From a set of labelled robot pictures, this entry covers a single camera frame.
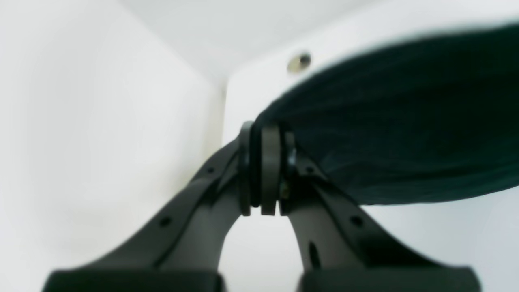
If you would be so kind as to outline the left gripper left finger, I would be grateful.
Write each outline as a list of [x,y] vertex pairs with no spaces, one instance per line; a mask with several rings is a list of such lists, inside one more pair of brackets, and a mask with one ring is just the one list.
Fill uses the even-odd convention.
[[226,292],[225,237],[251,213],[253,122],[212,155],[144,227],[100,259],[52,272],[45,292]]

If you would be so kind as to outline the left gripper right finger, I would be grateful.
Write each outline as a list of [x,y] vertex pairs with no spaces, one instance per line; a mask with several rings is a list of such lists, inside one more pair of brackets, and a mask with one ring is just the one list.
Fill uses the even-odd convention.
[[299,292],[480,292],[471,268],[440,264],[397,240],[339,190],[295,136],[261,129],[261,213],[276,207],[296,235]]

